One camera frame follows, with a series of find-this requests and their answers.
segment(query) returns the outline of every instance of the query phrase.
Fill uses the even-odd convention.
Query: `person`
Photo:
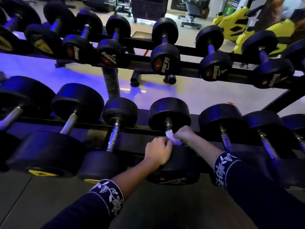
[[[217,185],[227,190],[258,228],[292,229],[304,225],[305,204],[263,174],[213,146],[188,126],[174,137],[204,158],[214,169]],[[137,185],[169,160],[172,146],[173,142],[165,137],[147,143],[142,162],[112,180],[101,180],[42,229],[108,228]]]

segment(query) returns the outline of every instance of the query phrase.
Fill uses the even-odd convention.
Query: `dark blue sleeve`
[[[299,228],[305,224],[305,204],[227,152],[216,158],[216,184],[261,228]]]
[[[123,204],[124,198],[119,187],[113,181],[101,180],[42,229],[108,228]]]

